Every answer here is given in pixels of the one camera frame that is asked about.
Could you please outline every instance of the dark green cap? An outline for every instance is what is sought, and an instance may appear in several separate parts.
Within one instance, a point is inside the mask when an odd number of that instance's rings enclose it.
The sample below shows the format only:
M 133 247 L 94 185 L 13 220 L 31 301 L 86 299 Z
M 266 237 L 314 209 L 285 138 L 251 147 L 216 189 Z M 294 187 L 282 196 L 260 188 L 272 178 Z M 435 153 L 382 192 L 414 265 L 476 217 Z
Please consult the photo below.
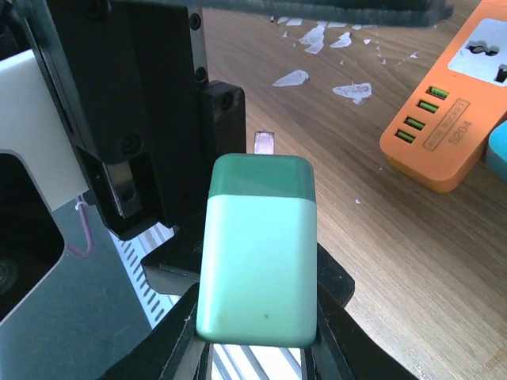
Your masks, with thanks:
M 215 162 L 209 196 L 277 196 L 315 202 L 311 163 L 296 156 L 226 154 Z

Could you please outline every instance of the usb port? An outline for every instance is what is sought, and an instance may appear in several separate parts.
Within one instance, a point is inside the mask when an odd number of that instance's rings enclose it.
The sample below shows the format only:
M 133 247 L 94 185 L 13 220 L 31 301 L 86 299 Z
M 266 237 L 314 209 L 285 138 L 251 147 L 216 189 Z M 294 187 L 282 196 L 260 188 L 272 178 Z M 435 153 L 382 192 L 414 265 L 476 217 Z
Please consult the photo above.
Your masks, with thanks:
M 422 123 L 421 121 L 412 119 L 411 117 L 407 117 L 405 119 L 405 124 L 410 125 L 412 128 L 415 128 L 418 131 L 422 131 L 422 128 L 424 128 L 426 125 L 426 124 Z
M 426 91 L 429 95 L 433 95 L 434 97 L 438 97 L 440 99 L 447 99 L 449 96 L 449 92 L 445 91 L 444 89 L 439 89 L 437 87 L 429 87 L 428 91 Z
M 417 103 L 417 106 L 431 113 L 435 113 L 438 109 L 438 105 L 428 103 L 427 101 L 419 101 L 419 103 Z
M 398 129 L 398 131 L 395 133 L 395 136 L 403 141 L 407 141 L 409 144 L 411 144 L 415 140 L 415 137 L 409 135 L 408 133 L 402 131 L 401 129 Z

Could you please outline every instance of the pink cable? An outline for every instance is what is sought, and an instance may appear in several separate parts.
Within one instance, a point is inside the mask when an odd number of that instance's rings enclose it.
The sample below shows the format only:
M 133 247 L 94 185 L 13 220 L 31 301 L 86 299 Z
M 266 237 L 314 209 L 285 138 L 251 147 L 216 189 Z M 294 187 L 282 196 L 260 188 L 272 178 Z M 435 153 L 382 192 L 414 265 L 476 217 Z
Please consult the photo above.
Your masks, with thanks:
M 77 257 L 80 257 L 82 259 L 89 259 L 89 258 L 91 258 L 92 253 L 93 253 L 94 243 L 93 243 L 92 231 L 90 229 L 90 224 L 88 223 L 88 217 L 86 216 L 85 205 L 86 205 L 86 202 L 82 198 L 82 196 L 79 196 L 78 198 L 76 198 L 76 209 L 79 211 L 79 216 L 81 217 L 82 228 L 83 228 L 83 230 L 85 232 L 85 236 L 86 236 L 86 244 L 88 245 L 86 248 L 86 251 L 83 252 L 81 249 L 78 249 L 71 244 L 66 244 L 66 249 L 68 252 L 72 253 L 73 255 L 75 255 Z

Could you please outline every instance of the green power bank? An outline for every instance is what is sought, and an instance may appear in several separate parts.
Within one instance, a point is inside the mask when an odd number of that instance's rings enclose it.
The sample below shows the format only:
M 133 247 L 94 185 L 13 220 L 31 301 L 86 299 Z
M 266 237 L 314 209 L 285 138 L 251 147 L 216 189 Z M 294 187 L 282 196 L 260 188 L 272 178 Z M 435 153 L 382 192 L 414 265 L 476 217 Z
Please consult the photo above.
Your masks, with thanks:
M 316 329 L 311 164 L 293 156 L 222 156 L 206 211 L 198 335 L 217 344 L 305 348 Z

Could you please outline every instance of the power strip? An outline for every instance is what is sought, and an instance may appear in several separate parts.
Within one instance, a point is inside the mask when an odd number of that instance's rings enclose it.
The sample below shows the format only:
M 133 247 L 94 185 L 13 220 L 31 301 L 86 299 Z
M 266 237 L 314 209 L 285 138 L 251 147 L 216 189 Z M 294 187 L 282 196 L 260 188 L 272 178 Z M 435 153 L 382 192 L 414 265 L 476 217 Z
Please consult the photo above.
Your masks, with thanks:
M 388 162 L 450 192 L 507 113 L 507 3 L 483 0 L 380 138 Z

